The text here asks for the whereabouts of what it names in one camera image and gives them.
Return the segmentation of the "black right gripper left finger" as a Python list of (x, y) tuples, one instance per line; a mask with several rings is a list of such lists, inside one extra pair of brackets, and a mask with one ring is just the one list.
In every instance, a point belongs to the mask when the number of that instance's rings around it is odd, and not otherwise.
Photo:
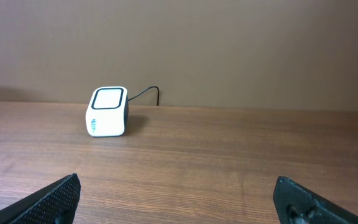
[(67, 175), (0, 210), (0, 224), (72, 224), (80, 192), (77, 174)]

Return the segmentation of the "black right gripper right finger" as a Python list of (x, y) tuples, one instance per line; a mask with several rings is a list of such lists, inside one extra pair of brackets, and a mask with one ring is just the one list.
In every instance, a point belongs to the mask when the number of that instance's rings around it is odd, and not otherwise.
[(277, 179), (273, 202), (281, 224), (358, 224), (358, 216), (285, 176)]

